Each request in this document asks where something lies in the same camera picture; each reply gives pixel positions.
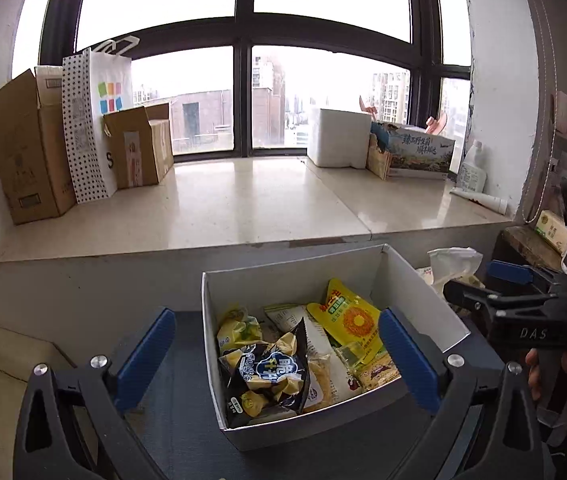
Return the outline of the small open cardboard box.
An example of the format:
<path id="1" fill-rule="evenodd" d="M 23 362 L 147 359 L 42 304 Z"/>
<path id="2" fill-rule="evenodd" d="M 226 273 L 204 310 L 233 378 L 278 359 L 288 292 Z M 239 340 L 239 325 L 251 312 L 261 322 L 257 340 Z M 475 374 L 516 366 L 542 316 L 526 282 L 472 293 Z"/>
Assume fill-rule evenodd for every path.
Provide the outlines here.
<path id="1" fill-rule="evenodd" d="M 158 185 L 174 164 L 170 106 L 137 106 L 104 116 L 119 190 Z"/>

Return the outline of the white dotted paper bag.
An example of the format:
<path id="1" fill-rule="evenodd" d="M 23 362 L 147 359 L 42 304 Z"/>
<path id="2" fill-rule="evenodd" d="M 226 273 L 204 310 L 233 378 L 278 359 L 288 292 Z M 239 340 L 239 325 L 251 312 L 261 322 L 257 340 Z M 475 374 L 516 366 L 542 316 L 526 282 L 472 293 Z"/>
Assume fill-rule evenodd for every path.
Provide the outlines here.
<path id="1" fill-rule="evenodd" d="M 137 44 L 135 36 L 108 39 L 62 59 L 64 143 L 79 204 L 109 198 L 118 188 L 102 117 L 134 104 L 132 60 L 126 53 Z"/>

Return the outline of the small woven basket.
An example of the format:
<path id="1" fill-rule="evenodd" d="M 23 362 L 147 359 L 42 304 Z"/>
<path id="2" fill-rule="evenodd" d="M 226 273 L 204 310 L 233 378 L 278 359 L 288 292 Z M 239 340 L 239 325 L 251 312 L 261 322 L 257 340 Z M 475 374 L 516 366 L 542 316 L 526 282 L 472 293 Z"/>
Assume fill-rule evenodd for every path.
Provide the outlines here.
<path id="1" fill-rule="evenodd" d="M 366 167 L 369 171 L 381 179 L 387 181 L 390 178 L 390 166 L 392 155 L 389 152 L 382 151 L 377 137 L 372 133 L 369 136 L 368 153 Z"/>

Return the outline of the yellow sunflower seed bag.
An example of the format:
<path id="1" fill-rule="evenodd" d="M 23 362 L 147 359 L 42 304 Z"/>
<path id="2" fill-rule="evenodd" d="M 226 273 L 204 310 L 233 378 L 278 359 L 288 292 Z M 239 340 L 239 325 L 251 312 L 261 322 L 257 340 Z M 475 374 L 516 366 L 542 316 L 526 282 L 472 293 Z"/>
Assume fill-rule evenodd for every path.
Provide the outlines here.
<path id="1" fill-rule="evenodd" d="M 325 300 L 311 302 L 306 311 L 341 347 L 353 352 L 357 364 L 371 362 L 383 346 L 378 327 L 381 311 L 338 278 L 329 281 Z"/>

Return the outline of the beige orange-edged snack bag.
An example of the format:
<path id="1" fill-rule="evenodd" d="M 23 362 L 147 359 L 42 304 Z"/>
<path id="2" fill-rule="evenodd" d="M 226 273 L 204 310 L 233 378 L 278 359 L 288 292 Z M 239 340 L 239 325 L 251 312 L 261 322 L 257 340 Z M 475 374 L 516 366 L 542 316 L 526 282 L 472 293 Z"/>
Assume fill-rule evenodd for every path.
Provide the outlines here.
<path id="1" fill-rule="evenodd" d="M 365 391 L 375 390 L 401 377 L 387 351 L 378 352 L 369 363 L 358 365 L 354 375 Z"/>

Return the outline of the black window frame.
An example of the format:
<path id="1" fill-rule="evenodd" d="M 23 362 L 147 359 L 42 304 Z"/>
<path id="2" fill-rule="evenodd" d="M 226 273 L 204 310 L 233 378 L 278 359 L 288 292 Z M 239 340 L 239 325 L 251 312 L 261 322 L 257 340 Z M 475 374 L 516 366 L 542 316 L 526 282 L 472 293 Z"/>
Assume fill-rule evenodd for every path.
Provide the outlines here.
<path id="1" fill-rule="evenodd" d="M 230 16 L 197 18 L 138 29 L 134 58 L 229 47 L 233 50 L 233 146 L 175 156 L 175 162 L 301 156 L 303 148 L 258 148 L 252 140 L 252 53 L 256 46 L 348 54 L 410 72 L 408 117 L 422 122 L 439 109 L 445 79 L 468 80 L 468 65 L 443 61 L 440 0 L 408 0 L 411 39 L 404 41 L 352 24 L 289 13 L 258 12 L 254 0 L 235 0 Z"/>

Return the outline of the white plastic bottle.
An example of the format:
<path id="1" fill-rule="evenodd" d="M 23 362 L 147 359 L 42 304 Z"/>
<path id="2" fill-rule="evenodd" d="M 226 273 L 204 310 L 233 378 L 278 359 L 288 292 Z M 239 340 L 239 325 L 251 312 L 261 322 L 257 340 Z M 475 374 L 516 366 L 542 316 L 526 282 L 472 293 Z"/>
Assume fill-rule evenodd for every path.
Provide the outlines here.
<path id="1" fill-rule="evenodd" d="M 482 193 L 487 178 L 483 166 L 483 144 L 481 141 L 474 140 L 460 164 L 457 186 L 464 191 Z"/>

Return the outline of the white tube on sill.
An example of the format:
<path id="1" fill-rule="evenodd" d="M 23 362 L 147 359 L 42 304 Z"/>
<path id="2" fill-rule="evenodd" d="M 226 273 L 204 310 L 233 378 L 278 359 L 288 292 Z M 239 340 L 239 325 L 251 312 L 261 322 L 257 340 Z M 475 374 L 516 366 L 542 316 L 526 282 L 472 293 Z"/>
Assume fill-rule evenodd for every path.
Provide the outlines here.
<path id="1" fill-rule="evenodd" d="M 462 188 L 452 188 L 449 192 L 451 195 L 464 198 L 465 200 L 470 200 L 470 202 L 479 204 L 491 211 L 497 212 L 497 214 L 502 214 L 504 216 L 507 212 L 508 203 L 502 198 L 484 193 L 471 192 L 463 190 Z"/>

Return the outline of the yellow-green chips bag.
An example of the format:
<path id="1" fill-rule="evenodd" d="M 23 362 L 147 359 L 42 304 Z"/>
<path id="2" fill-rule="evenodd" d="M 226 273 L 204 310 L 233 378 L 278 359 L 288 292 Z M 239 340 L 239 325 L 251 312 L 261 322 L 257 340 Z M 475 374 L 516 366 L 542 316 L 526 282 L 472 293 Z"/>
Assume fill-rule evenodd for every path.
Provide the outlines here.
<path id="1" fill-rule="evenodd" d="M 260 341 L 263 333 L 259 320 L 244 308 L 228 310 L 222 317 L 216 342 L 221 356 Z"/>

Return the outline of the green-beige small carton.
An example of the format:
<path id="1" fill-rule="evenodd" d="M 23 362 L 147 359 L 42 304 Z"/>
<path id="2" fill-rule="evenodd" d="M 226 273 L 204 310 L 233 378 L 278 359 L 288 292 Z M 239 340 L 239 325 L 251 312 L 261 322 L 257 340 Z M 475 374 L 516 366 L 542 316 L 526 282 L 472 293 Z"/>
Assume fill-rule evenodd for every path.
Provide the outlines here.
<path id="1" fill-rule="evenodd" d="M 537 219 L 535 232 L 559 255 L 567 252 L 567 227 L 563 220 L 551 210 L 543 210 Z"/>

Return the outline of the wooden side shelf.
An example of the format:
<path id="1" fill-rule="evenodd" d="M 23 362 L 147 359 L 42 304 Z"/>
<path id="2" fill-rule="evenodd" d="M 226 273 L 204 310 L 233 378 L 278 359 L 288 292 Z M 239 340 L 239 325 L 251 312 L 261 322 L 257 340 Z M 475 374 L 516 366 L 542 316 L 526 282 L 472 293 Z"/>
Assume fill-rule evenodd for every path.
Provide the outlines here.
<path id="1" fill-rule="evenodd" d="M 494 256 L 527 262 L 548 270 L 561 271 L 561 255 L 529 226 L 508 226 L 499 233 Z"/>

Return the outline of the white cardboard storage box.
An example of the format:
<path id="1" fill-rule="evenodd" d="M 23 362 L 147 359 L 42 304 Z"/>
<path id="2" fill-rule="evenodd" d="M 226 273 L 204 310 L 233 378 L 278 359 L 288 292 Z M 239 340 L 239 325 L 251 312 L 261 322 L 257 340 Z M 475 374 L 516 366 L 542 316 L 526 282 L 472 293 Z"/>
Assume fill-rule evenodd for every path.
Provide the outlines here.
<path id="1" fill-rule="evenodd" d="M 270 304 L 308 304 L 325 297 L 328 282 L 338 278 L 378 307 L 404 315 L 417 332 L 429 336 L 442 352 L 453 349 L 470 332 L 448 304 L 391 246 L 377 245 L 311 258 L 204 272 L 201 308 L 206 371 L 218 428 L 239 451 L 299 440 L 354 422 L 401 399 L 402 379 L 309 414 L 233 428 L 227 422 L 222 371 L 218 362 L 218 320 L 232 307 L 252 315 Z"/>

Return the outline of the tall brown cardboard box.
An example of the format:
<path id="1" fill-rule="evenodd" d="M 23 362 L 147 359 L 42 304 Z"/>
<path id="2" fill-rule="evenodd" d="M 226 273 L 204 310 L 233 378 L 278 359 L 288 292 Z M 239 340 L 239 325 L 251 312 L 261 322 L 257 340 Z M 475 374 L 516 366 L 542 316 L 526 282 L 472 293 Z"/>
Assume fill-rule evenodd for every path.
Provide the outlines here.
<path id="1" fill-rule="evenodd" d="M 0 182 L 17 226 L 75 205 L 64 142 L 62 68 L 25 70 L 0 88 Z"/>

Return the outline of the black yellow chips bag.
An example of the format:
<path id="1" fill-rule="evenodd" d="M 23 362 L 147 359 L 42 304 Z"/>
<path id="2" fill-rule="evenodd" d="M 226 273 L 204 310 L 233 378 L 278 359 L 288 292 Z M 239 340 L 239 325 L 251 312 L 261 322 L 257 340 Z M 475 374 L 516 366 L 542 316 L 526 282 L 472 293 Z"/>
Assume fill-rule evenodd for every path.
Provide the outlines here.
<path id="1" fill-rule="evenodd" d="M 302 413 L 309 388 L 304 321 L 274 342 L 252 341 L 218 358 L 227 378 L 227 426 L 294 417 Z"/>

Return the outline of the printed landscape tissue box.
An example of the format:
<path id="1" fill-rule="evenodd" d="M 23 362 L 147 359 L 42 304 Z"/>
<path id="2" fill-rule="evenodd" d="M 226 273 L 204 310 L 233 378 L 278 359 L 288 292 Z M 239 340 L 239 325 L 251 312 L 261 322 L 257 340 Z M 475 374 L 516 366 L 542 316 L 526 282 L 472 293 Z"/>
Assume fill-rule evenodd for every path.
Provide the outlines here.
<path id="1" fill-rule="evenodd" d="M 384 122 L 389 141 L 387 151 L 388 177 L 407 177 L 445 180 L 451 168 L 455 140 L 440 134 L 408 126 Z"/>

